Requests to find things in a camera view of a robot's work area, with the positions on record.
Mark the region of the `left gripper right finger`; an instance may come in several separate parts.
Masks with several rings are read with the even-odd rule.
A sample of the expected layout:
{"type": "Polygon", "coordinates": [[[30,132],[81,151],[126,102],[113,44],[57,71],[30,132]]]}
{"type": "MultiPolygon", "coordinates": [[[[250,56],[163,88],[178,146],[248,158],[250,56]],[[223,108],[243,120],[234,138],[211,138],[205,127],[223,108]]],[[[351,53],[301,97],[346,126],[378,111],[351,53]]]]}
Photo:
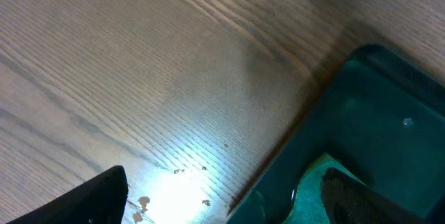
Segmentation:
{"type": "Polygon", "coordinates": [[[426,221],[329,167],[321,179],[321,200],[334,224],[424,224],[426,221]]]}

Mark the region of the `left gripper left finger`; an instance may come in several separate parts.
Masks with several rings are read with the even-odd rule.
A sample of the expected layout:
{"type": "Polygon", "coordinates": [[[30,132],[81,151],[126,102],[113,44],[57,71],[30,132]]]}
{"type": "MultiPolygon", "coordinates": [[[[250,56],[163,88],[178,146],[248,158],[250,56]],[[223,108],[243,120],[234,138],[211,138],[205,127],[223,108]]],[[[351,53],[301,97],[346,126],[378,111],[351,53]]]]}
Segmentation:
{"type": "Polygon", "coordinates": [[[128,196],[122,166],[113,166],[8,224],[121,224],[128,196]]]}

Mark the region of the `green wavy sponge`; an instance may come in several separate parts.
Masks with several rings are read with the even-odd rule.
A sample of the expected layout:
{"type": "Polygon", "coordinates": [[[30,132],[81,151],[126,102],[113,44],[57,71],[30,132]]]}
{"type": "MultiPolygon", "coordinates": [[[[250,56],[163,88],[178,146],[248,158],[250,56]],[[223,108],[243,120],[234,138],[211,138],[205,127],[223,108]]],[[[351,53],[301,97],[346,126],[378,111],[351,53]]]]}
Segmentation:
{"type": "Polygon", "coordinates": [[[286,217],[283,224],[329,224],[325,208],[321,198],[321,180],[325,171],[330,168],[336,168],[348,176],[362,183],[360,179],[354,176],[340,161],[323,153],[313,162],[311,162],[304,171],[297,189],[294,191],[293,208],[286,217]]]}

